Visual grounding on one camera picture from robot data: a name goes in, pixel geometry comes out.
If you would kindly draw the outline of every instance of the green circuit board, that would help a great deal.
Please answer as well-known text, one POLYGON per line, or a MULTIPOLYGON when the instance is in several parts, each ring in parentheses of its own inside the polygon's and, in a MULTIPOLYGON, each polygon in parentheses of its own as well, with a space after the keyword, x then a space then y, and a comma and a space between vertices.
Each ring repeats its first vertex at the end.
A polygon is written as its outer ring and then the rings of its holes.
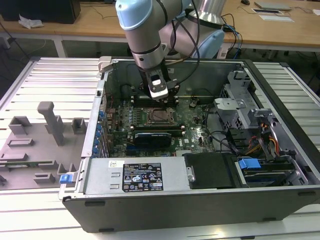
POLYGON ((180 99, 176 107, 166 108, 165 111, 158 108, 133 107, 129 101, 117 102, 115 113, 112 119, 108 120, 109 133, 113 135, 110 157, 178 157, 188 152, 214 152, 214 145, 210 142, 209 134, 202 124, 207 105, 197 105, 192 109, 189 108, 190 102, 191 99, 180 99), (161 133, 163 124, 183 125, 185 127, 183 136, 173 136, 171 145, 167 148, 135 150, 133 136, 130 139, 132 125, 156 126, 161 133))

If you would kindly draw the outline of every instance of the warning label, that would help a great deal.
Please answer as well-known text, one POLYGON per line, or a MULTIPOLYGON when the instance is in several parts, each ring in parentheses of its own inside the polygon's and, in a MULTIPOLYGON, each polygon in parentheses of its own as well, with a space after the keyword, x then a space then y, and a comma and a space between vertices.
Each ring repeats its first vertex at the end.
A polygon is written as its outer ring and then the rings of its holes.
POLYGON ((161 163, 123 165, 122 190, 128 192, 163 191, 161 163))

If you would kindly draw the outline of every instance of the computer case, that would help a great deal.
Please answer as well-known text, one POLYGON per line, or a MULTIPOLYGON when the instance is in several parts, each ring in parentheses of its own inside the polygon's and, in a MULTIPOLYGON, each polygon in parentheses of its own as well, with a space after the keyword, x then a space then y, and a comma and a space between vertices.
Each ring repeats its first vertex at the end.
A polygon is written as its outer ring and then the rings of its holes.
POLYGON ((73 24, 81 11, 79 0, 0 0, 5 21, 19 20, 19 14, 31 20, 73 24))

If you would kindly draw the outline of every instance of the motherboard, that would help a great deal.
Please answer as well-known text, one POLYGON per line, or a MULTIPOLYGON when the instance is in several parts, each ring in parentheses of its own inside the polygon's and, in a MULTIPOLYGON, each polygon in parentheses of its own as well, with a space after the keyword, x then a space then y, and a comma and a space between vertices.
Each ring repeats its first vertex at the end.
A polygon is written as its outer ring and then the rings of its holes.
POLYGON ((111 158, 172 157, 185 153, 214 152, 206 128, 207 104, 183 98, 172 107, 141 107, 131 101, 114 101, 104 127, 111 158))

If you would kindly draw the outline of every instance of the desk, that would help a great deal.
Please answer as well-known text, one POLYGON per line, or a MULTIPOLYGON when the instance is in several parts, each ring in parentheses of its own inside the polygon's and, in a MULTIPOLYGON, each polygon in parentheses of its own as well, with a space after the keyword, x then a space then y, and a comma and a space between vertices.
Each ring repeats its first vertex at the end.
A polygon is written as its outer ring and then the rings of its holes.
MULTIPOLYGON (((266 2, 284 3, 289 7, 301 7, 304 9, 320 9, 320 2, 297 0, 265 0, 266 2)), ((284 12, 284 16, 290 15, 294 22, 265 21, 258 14, 253 13, 252 8, 258 8, 254 0, 249 6, 241 4, 239 0, 227 0, 222 14, 234 16, 235 28, 242 34, 244 49, 265 49, 283 51, 320 52, 320 16, 309 14, 300 8, 284 12)), ((226 16, 228 24, 232 24, 232 18, 226 16)), ((228 33, 222 45, 220 54, 225 57, 230 48, 232 34, 228 33)))
MULTIPOLYGON (((282 2, 290 7, 306 9, 320 9, 320 2, 297 0, 265 0, 268 2, 282 2)), ((58 56, 67 57, 63 46, 64 40, 92 41, 92 42, 120 42, 126 43, 126 36, 119 25, 116 10, 113 6, 94 6, 81 4, 81 13, 74 24, 60 24, 45 22, 44 27, 27 29, 15 21, 3 21, 3 26, 14 38, 48 39, 53 40, 58 56)), ((248 14, 255 8, 254 0, 249 6, 240 3, 240 0, 227 0, 223 14, 231 13, 234 16, 236 30, 243 36, 242 47, 249 49, 285 50, 302 52, 320 52, 320 16, 305 13, 301 9, 290 11, 295 22, 277 22, 262 20, 258 14, 248 14)), ((226 17, 229 24, 232 19, 226 17)), ((0 37, 7 38, 8 34, 0 28, 0 37)), ((227 33, 224 44, 219 51, 219 58, 225 58, 228 49, 234 41, 234 36, 227 33)))
MULTIPOLYGON (((44 22, 44 27, 27 29, 17 21, 0 22, 14 38, 53 40, 60 58, 68 56, 63 41, 90 41, 126 43, 125 32, 119 25, 116 9, 113 5, 97 6, 81 3, 81 12, 74 24, 44 22), (102 19, 95 9, 106 17, 102 19)), ((8 38, 8 34, 0 27, 0 38, 8 38)), ((6 40, 2 40, 4 47, 9 47, 6 40)))

